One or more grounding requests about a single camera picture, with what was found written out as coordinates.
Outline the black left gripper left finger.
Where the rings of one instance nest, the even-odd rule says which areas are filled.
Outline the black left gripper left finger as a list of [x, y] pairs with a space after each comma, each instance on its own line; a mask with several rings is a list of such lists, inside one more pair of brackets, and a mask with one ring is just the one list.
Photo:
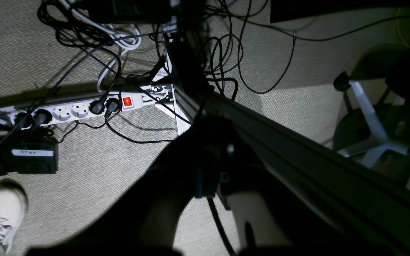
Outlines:
[[172, 254], [180, 215], [203, 194], [200, 127], [192, 125], [160, 153], [147, 172], [96, 222], [64, 243], [28, 256]]

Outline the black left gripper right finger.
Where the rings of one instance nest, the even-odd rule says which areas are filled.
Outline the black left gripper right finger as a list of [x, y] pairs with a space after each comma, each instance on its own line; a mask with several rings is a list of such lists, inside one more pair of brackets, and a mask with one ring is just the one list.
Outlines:
[[365, 196], [380, 179], [282, 125], [242, 133], [213, 121], [225, 195], [241, 255], [392, 256], [393, 243], [348, 190]]

